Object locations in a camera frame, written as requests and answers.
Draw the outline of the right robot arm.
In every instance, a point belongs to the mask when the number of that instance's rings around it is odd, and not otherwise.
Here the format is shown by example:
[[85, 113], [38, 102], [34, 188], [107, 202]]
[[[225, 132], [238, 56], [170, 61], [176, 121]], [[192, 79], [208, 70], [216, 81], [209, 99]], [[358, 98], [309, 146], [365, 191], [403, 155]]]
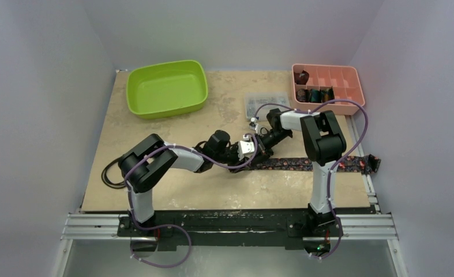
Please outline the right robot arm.
[[333, 194], [335, 172], [347, 144], [333, 112], [302, 113], [297, 110], [271, 109], [267, 114], [271, 129], [256, 135], [258, 150], [251, 165], [258, 165], [273, 155], [272, 148], [294, 130], [300, 131], [306, 156], [313, 167], [312, 196], [308, 205], [307, 230], [319, 235], [335, 223]]

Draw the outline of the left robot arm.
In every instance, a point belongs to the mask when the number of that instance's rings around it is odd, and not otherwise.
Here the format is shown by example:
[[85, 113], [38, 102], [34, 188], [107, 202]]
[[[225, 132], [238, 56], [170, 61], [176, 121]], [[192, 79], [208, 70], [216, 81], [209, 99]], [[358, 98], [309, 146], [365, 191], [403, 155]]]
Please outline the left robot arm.
[[203, 173], [213, 165], [239, 170], [249, 165], [258, 150], [255, 135], [245, 134], [232, 143], [230, 135], [217, 130], [208, 140], [189, 148], [168, 143], [158, 134], [151, 134], [117, 159], [127, 186], [132, 229], [140, 236], [154, 228], [153, 188], [169, 169]]

